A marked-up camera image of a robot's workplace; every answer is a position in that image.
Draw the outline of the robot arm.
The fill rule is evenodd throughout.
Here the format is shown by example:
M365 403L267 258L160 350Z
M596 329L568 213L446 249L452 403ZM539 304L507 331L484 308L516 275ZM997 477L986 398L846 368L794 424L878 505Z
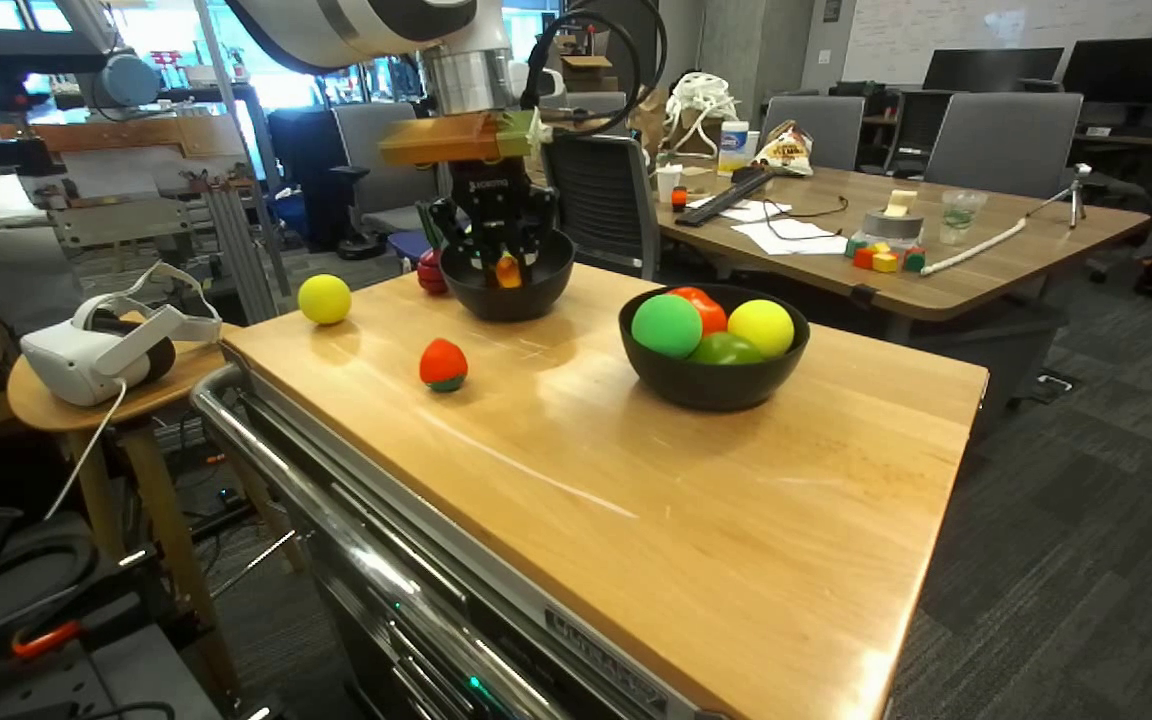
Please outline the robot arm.
M491 272L532 272L561 249L555 196L524 160L549 129L546 59L512 59L501 0L225 0L284 70L343 73L411 59L429 111L391 111L361 165L365 236L426 232L438 252Z

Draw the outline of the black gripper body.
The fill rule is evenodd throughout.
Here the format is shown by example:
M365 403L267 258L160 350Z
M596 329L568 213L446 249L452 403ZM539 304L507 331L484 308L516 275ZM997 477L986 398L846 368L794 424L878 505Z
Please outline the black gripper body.
M521 160L455 160L447 192L422 202L417 217L447 269L496 272L516 259L536 272L564 252L555 196Z

